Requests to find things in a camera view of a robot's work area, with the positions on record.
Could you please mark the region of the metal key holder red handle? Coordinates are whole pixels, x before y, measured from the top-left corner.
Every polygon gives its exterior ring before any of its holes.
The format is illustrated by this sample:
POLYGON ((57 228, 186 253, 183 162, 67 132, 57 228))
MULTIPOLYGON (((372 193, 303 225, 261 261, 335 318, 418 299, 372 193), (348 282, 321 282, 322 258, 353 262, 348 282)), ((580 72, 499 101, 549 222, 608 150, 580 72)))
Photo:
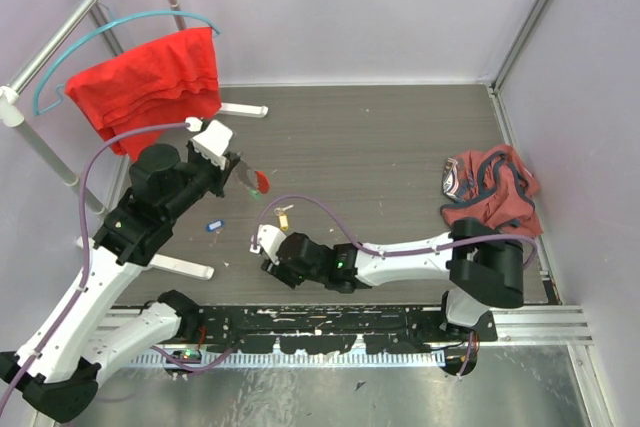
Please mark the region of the metal key holder red handle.
POLYGON ((244 160, 239 160, 234 168, 234 173, 241 184, 252 192, 267 194, 270 190, 270 182, 262 171, 250 167, 244 160))

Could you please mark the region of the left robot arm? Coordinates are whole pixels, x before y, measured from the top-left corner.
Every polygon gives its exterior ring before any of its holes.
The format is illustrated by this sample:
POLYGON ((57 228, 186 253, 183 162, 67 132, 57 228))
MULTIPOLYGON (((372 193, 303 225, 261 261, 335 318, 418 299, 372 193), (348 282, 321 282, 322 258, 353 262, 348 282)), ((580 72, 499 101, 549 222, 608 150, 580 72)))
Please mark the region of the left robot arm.
POLYGON ((29 341, 1 355, 2 380, 56 422, 78 417, 99 387, 139 353, 201 334, 199 305, 170 290, 114 332, 92 337, 115 300, 172 237, 179 217, 206 193, 223 196, 241 160, 225 152, 211 161, 193 144, 187 149, 186 159, 168 144, 143 150, 129 169, 130 187, 86 244, 88 266, 29 341))

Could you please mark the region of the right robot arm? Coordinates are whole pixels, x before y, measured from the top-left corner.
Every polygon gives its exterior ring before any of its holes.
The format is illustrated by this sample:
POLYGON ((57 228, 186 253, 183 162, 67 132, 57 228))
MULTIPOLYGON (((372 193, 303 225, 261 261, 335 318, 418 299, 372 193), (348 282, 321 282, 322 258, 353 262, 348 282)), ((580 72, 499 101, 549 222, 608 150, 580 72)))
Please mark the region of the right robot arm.
POLYGON ((290 288, 312 281, 351 294, 394 282, 447 279, 454 286, 443 296, 438 326, 444 337, 459 341, 478 330, 490 309, 523 306, 528 262, 523 246, 533 242, 466 218, 454 222, 449 232, 428 239, 332 247, 303 233, 285 234, 262 224, 251 237, 250 250, 263 257, 264 271, 290 288))

